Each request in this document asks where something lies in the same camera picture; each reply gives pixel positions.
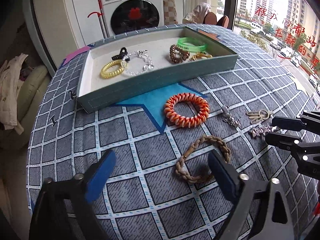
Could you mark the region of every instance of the washing machine door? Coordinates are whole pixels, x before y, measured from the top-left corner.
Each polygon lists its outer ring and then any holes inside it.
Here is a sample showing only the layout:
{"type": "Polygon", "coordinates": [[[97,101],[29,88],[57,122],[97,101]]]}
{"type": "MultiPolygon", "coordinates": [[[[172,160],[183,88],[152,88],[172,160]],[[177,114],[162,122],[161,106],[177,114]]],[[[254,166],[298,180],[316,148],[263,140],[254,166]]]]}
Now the washing machine door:
{"type": "Polygon", "coordinates": [[[111,16],[111,29],[114,34],[157,27],[159,12],[147,0],[128,0],[120,4],[111,16]]]}

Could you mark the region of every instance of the table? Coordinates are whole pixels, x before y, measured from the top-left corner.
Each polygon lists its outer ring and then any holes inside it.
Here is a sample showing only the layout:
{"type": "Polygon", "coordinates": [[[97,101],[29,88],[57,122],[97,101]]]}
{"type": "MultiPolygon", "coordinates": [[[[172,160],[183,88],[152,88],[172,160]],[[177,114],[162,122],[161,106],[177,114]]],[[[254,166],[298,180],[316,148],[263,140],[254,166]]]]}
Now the table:
{"type": "MultiPolygon", "coordinates": [[[[97,162],[101,152],[112,148],[116,167],[92,204],[111,239],[211,239],[232,205],[224,199],[215,180],[190,185],[175,176],[174,165],[191,142],[202,134],[212,134],[222,137],[231,148],[231,164],[238,172],[254,179],[280,180],[295,234],[304,228],[317,201],[316,181],[297,173],[296,162],[288,151],[268,146],[261,138],[253,139],[245,112],[267,109],[273,110],[274,116],[295,117],[303,109],[314,109],[315,104],[296,89],[291,74],[257,45],[219,26],[189,26],[218,34],[221,42],[239,55],[234,70],[182,82],[207,96],[208,120],[194,129],[168,125],[160,133],[145,107],[111,106],[87,114],[68,93],[76,90],[84,63],[85,53],[77,55],[55,74],[36,117],[28,147],[26,188],[30,212],[44,178],[71,179],[97,162]],[[222,105],[230,105],[233,116],[240,119],[240,129],[222,122],[222,105]]],[[[186,116],[195,111],[183,103],[176,110],[186,116]]],[[[320,141],[310,132],[283,132],[298,134],[304,141],[320,141]]],[[[207,152],[212,148],[201,145],[186,161],[192,175],[206,166],[207,152]]],[[[68,202],[66,205],[70,223],[81,239],[72,207],[68,202]]],[[[254,202],[240,238],[247,238],[256,213],[254,202]]]]}

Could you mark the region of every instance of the silver screw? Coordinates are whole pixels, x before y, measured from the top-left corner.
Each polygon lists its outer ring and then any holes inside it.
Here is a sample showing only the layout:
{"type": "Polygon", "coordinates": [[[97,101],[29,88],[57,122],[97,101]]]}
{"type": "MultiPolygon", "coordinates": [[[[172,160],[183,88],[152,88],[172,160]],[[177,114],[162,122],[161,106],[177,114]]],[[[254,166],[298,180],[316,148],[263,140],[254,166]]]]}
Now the silver screw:
{"type": "Polygon", "coordinates": [[[271,182],[272,182],[273,184],[279,184],[279,183],[280,183],[279,179],[277,179],[277,178],[272,178],[272,179],[271,179],[271,182]]]}
{"type": "Polygon", "coordinates": [[[244,174],[244,173],[241,173],[241,174],[239,175],[239,177],[240,177],[240,179],[242,179],[242,180],[249,180],[249,179],[250,179],[250,177],[249,177],[247,174],[244,174]]]}
{"type": "Polygon", "coordinates": [[[43,180],[44,183],[50,183],[50,182],[53,182],[53,179],[52,178],[45,178],[43,180]]]}
{"type": "Polygon", "coordinates": [[[74,178],[74,179],[83,179],[83,178],[84,178],[84,175],[83,175],[83,173],[77,173],[76,175],[74,175],[73,178],[74,178]]]}

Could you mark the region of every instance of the black hair clip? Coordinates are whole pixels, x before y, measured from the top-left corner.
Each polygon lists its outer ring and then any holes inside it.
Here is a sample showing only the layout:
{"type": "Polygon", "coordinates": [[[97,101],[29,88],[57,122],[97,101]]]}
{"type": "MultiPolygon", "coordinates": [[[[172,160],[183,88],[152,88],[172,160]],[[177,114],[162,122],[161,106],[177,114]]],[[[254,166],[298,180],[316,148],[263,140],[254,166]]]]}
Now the black hair clip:
{"type": "Polygon", "coordinates": [[[128,54],[128,51],[127,51],[127,48],[123,47],[121,50],[120,50],[120,53],[119,55],[115,55],[112,57],[112,60],[118,60],[118,59],[122,59],[125,55],[128,54]]]}

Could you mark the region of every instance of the box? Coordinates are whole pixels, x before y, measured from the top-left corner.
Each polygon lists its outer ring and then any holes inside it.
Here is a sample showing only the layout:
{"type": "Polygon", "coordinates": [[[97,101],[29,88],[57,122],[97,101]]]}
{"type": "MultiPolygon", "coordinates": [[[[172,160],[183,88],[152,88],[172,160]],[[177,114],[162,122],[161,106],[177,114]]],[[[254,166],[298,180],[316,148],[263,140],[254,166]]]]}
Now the box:
{"type": "MultiPolygon", "coordinates": [[[[100,46],[96,45],[87,52],[76,96],[85,111],[91,113],[160,87],[233,69],[237,58],[238,55],[231,49],[189,27],[153,28],[152,30],[146,29],[144,33],[121,34],[120,37],[115,36],[114,41],[100,46]],[[197,61],[186,60],[174,64],[170,60],[169,49],[171,45],[177,43],[180,37],[192,37],[205,42],[206,52],[213,57],[197,61]],[[101,78],[102,67],[112,60],[112,56],[119,54],[122,47],[126,47],[129,53],[147,49],[147,54],[155,65],[154,69],[137,76],[122,73],[110,79],[101,78]]],[[[128,63],[128,70],[142,71],[144,64],[142,59],[132,56],[128,63]]]]}

